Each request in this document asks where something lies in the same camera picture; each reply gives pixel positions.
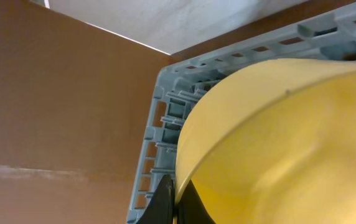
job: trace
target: brown cardboard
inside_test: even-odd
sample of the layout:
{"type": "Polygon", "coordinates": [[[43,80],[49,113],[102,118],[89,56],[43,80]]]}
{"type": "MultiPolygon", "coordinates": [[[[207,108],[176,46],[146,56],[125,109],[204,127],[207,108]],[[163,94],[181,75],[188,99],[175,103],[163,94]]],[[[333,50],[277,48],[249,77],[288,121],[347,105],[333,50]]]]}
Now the brown cardboard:
{"type": "Polygon", "coordinates": [[[0,0],[0,223],[124,223],[169,56],[0,0]]]}

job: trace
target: black object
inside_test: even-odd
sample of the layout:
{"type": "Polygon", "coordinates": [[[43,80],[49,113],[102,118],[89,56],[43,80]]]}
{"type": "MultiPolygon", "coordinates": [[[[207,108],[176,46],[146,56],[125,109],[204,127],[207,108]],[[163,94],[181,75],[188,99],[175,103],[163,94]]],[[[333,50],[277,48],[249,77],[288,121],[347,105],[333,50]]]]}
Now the black object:
{"type": "Polygon", "coordinates": [[[177,224],[215,224],[192,181],[188,183],[175,208],[174,199],[174,183],[170,175],[164,175],[137,224],[172,224],[174,216],[177,216],[177,224]]]}
{"type": "Polygon", "coordinates": [[[164,175],[137,224],[171,224],[174,216],[174,183],[164,175]]]}

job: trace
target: yellow object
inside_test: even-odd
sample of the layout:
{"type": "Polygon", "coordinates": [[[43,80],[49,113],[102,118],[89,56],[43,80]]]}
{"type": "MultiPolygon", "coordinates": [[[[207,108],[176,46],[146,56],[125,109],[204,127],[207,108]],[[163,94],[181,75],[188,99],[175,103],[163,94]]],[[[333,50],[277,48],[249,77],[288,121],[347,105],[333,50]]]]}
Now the yellow object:
{"type": "Polygon", "coordinates": [[[356,63],[279,59],[240,70],[195,106],[177,152],[225,223],[356,223],[356,63]]]}

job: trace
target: white wall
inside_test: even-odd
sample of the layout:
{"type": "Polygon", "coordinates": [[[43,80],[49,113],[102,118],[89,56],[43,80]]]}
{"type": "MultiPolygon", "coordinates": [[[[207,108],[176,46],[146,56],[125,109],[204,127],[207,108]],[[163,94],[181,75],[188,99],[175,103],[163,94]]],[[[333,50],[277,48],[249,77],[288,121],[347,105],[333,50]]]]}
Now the white wall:
{"type": "Polygon", "coordinates": [[[173,54],[307,0],[49,0],[50,8],[173,54]]]}

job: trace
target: light blue plastic crate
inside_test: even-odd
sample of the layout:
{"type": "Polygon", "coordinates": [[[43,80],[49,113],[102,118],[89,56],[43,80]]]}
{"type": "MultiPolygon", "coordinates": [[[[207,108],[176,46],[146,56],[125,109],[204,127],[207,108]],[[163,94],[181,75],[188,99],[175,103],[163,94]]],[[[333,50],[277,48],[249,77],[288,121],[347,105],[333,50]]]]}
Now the light blue plastic crate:
{"type": "Polygon", "coordinates": [[[356,60],[356,2],[164,67],[154,87],[129,205],[128,223],[136,223],[145,210],[135,207],[139,195],[144,195],[149,202],[164,174],[175,177],[180,130],[192,108],[207,90],[241,68],[275,58],[356,60]],[[158,102],[167,105],[165,115],[161,118],[161,128],[152,125],[158,102]],[[154,158],[146,156],[151,142],[157,146],[154,158]],[[151,174],[143,174],[146,159],[154,160],[151,174]],[[143,177],[151,179],[149,190],[139,189],[143,177]]]}

